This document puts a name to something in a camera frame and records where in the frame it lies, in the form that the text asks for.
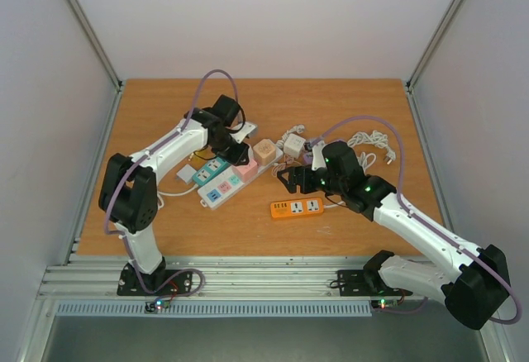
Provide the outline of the pink cube socket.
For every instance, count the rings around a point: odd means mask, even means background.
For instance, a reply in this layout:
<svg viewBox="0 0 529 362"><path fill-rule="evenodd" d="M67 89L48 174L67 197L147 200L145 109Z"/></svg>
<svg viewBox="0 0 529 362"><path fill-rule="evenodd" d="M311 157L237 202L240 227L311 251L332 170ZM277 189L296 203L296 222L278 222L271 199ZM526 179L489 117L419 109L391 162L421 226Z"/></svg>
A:
<svg viewBox="0 0 529 362"><path fill-rule="evenodd" d="M248 183L258 173L259 165L255 160L250 160L248 164L233 166L235 176L243 183Z"/></svg>

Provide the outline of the peach cube adapter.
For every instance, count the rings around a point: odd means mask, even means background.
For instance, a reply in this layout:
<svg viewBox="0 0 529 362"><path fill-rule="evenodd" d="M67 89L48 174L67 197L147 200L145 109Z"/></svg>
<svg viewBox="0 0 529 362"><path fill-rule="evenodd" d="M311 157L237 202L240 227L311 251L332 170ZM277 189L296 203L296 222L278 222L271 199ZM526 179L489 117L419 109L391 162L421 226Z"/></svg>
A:
<svg viewBox="0 0 529 362"><path fill-rule="evenodd" d="M270 139L263 139L253 146L255 162L264 167L276 157L276 146Z"/></svg>

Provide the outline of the long white power strip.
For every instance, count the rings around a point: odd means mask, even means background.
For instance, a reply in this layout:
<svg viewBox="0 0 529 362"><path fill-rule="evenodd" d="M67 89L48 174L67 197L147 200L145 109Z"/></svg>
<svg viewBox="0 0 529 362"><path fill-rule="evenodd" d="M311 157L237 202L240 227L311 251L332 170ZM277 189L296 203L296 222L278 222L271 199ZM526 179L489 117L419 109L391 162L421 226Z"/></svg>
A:
<svg viewBox="0 0 529 362"><path fill-rule="evenodd" d="M274 164L277 164L283 155L283 151L276 147L276 157L274 161L264 167L259 166L257 175L255 175L248 183L241 182L233 173L233 165L230 165L217 177L198 189L201 206L210 208L211 210L218 209L222 204L234 197L243 188L250 185ZM250 152L249 157L250 160L254 159L254 151Z"/></svg>

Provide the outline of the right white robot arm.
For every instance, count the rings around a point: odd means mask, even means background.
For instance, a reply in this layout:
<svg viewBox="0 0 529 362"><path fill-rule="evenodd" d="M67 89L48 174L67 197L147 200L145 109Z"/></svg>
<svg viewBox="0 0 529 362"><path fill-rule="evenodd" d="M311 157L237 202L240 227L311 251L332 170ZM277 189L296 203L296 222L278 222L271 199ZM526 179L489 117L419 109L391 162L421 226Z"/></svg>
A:
<svg viewBox="0 0 529 362"><path fill-rule="evenodd" d="M290 193L322 192L403 238L431 266L382 250L364 266L369 290L401 288L446 306L458 322L479 330L508 299L510 278L505 254L495 245L482 248L445 229L418 211L388 181L366 174L344 142L319 142L311 164L277 173Z"/></svg>

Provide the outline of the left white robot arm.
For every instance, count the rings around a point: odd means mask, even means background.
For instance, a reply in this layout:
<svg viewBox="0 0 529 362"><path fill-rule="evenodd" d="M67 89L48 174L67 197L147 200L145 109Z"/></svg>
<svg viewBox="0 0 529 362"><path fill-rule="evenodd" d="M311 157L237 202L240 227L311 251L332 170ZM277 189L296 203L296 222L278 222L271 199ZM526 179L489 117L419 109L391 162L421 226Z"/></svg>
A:
<svg viewBox="0 0 529 362"><path fill-rule="evenodd" d="M126 247L125 271L133 277L125 280L125 286L147 295L166 292L173 277L152 226L159 210L158 185L177 164L199 150L210 150L229 164L248 164L250 147L245 139L251 130L244 124L232 125L244 115L234 98L221 95L212 107L192 107L173 130L150 146L109 159L98 206L105 213L104 223L115 226L114 233Z"/></svg>

